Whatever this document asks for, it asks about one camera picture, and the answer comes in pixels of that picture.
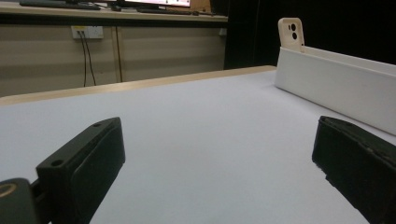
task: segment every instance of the smartphone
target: smartphone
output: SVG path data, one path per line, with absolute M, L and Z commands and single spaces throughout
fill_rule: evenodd
M 298 18 L 282 18 L 277 23 L 280 45 L 304 53 L 303 24 Z

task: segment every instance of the power socket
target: power socket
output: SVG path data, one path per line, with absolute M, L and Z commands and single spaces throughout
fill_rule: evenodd
M 103 39 L 103 26 L 72 26 L 72 35 L 80 39 L 78 32 L 83 32 L 87 39 Z

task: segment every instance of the beige wall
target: beige wall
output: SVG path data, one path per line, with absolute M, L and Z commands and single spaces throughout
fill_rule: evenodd
M 120 77 L 131 81 L 222 69 L 225 40 L 219 29 L 118 30 L 121 62 L 116 28 L 104 27 L 104 39 L 89 40 L 98 85 L 115 83 Z M 87 80 L 92 85 L 89 66 Z M 0 26 L 0 97 L 78 88 L 83 82 L 83 50 L 80 41 L 72 38 L 70 26 Z
M 121 28 L 123 81 L 222 70 L 219 29 Z
M 104 39 L 88 42 L 99 85 L 116 82 L 111 28 L 104 33 Z M 87 66 L 87 84 L 92 85 L 89 71 Z M 0 96 L 83 85 L 82 45 L 69 26 L 0 26 Z

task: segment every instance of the white tabletop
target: white tabletop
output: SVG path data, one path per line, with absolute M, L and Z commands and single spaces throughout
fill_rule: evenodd
M 321 115 L 276 72 L 0 106 L 0 179 L 120 117 L 126 163 L 92 223 L 367 223 L 311 161 Z

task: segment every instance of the electrical cable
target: electrical cable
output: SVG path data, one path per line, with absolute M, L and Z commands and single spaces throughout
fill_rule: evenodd
M 81 40 L 82 50 L 84 51 L 84 87 L 87 85 L 87 54 L 85 53 L 84 40 L 81 31 L 77 31 L 79 39 Z
M 92 70 L 92 61 L 91 61 L 91 53 L 90 53 L 90 48 L 88 47 L 88 43 L 87 43 L 87 38 L 85 37 L 84 32 L 82 32 L 82 36 L 85 42 L 85 46 L 87 47 L 87 51 L 88 51 L 88 59 L 90 60 L 90 68 L 91 68 L 91 74 L 92 74 L 92 78 L 93 78 L 93 85 L 96 86 L 96 79 L 95 79 L 95 75 L 93 74 L 93 70 Z

